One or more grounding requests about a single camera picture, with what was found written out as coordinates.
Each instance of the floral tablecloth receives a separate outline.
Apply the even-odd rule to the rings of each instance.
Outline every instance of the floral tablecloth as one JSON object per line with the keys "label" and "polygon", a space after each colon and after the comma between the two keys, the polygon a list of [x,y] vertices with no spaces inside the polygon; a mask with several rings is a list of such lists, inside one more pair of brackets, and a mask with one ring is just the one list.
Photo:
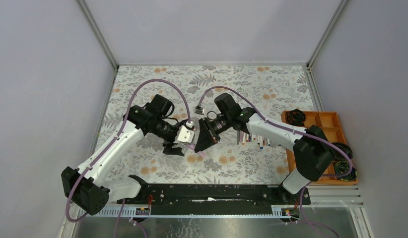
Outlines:
{"label": "floral tablecloth", "polygon": [[[194,114],[202,93],[211,86],[235,89],[253,102],[266,116],[280,120],[284,110],[313,110],[304,71],[301,66],[121,66],[100,131],[101,146],[121,121],[131,94],[142,82],[161,78],[177,85],[188,100],[194,125]],[[202,106],[215,110],[214,98],[224,89],[209,92]],[[169,85],[151,83],[144,86],[133,105],[144,105],[160,94],[175,105],[173,117],[186,119],[185,106]],[[246,103],[234,95],[242,107]],[[236,131],[229,129],[217,145],[205,150],[208,158],[187,150],[185,157],[162,153],[163,140],[148,134],[126,153],[107,179],[138,175],[147,182],[160,183],[269,183],[278,184],[288,174],[286,152],[276,144],[260,150],[256,143],[237,145]]]}

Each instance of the reflective metal surface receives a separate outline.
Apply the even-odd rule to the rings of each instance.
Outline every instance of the reflective metal surface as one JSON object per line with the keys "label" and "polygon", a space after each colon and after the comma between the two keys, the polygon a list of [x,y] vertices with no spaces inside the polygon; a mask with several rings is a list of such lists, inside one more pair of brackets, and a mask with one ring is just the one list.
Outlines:
{"label": "reflective metal surface", "polygon": [[[305,208],[305,214],[313,222],[323,223],[338,232],[342,238],[357,237],[349,210],[345,208]],[[74,238],[111,238],[116,218],[86,217],[78,222]],[[319,238],[306,224],[284,225],[279,219],[176,219],[148,218],[141,223],[149,238]],[[142,238],[138,226],[122,218],[118,225],[118,238]]]}

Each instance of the white panel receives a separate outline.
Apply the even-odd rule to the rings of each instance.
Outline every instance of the white panel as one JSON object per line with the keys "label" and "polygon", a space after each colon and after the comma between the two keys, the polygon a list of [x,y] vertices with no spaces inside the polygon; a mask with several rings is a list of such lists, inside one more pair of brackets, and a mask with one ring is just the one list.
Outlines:
{"label": "white panel", "polygon": [[87,0],[120,64],[306,62],[340,0]]}
{"label": "white panel", "polygon": [[350,1],[313,73],[353,148],[375,237],[408,237],[408,1]]}
{"label": "white panel", "polygon": [[76,1],[0,1],[0,238],[56,237],[112,76]]}

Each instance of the gray wall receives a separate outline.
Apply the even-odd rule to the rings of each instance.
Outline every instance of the gray wall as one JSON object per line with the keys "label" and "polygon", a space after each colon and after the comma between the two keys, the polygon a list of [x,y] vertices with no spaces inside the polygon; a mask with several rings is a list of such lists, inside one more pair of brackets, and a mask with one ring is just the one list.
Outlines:
{"label": "gray wall", "polygon": [[0,1],[0,238],[56,237],[112,76],[74,0]]}
{"label": "gray wall", "polygon": [[340,0],[86,0],[121,64],[306,62]]}
{"label": "gray wall", "polygon": [[354,150],[375,237],[408,237],[408,1],[350,1],[313,73]]}

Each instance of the wooden organizer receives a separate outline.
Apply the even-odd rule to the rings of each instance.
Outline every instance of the wooden organizer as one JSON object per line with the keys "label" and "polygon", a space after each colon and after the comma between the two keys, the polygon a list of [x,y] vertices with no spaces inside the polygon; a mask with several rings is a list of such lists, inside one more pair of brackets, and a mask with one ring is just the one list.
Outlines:
{"label": "wooden organizer", "polygon": [[[284,111],[281,114],[282,122],[286,122],[286,112],[289,111]],[[337,113],[329,112],[304,112],[304,113],[306,115],[304,127],[310,128],[312,125],[317,125],[321,127],[321,129],[324,131],[325,136],[327,137],[329,142],[341,142],[347,144]],[[289,164],[289,172],[292,172],[296,168],[295,157],[293,152],[288,149],[286,149],[286,153],[287,163]],[[328,175],[335,174],[334,167],[332,164],[328,166],[324,174]],[[342,181],[336,177],[321,177],[320,180],[312,183],[329,185],[355,185],[357,184],[357,182],[358,182],[357,178],[354,181]]]}

